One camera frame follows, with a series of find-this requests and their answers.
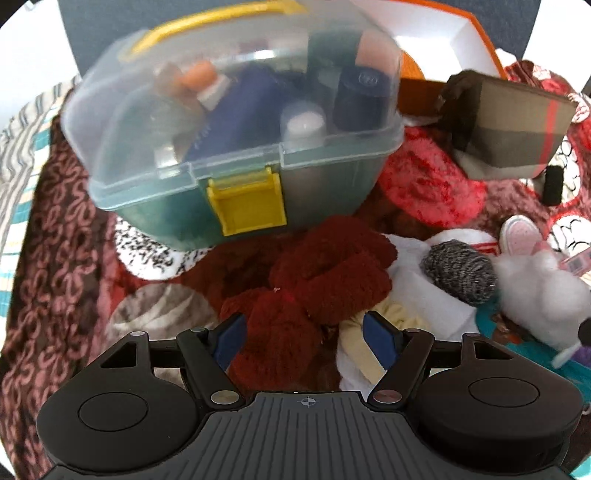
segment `yellow latch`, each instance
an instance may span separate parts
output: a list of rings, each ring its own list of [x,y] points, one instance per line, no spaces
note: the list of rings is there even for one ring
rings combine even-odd
[[[281,179],[270,167],[218,182],[210,179],[207,198],[224,236],[287,225]]]

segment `gray knit pom-pom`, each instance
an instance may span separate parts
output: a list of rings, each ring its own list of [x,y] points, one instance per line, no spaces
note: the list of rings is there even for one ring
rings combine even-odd
[[[459,240],[432,247],[421,269],[436,287],[468,305],[486,303],[496,289],[491,259]]]

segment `metal screw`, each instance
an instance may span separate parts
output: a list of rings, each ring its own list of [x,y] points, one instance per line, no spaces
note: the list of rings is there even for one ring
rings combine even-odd
[[[378,390],[374,393],[374,400],[379,403],[398,403],[402,400],[402,394],[396,390]]]
[[[218,405],[232,405],[240,400],[240,395],[233,390],[218,390],[212,394],[212,402]]]

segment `sneaker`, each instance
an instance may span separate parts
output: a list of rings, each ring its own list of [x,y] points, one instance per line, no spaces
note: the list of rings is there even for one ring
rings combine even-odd
[[[531,255],[543,240],[532,220],[524,215],[515,215],[501,227],[499,246],[504,254]]]

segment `yellow handle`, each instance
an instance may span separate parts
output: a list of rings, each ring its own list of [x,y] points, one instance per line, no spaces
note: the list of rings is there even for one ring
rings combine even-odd
[[[232,5],[231,7],[220,7],[194,15],[181,17],[172,20],[159,27],[150,30],[131,48],[131,54],[142,53],[160,41],[203,25],[231,20],[233,18],[246,17],[248,15],[259,15],[266,13],[274,14],[303,14],[308,10],[295,0],[269,0],[267,2],[252,2],[248,4]]]

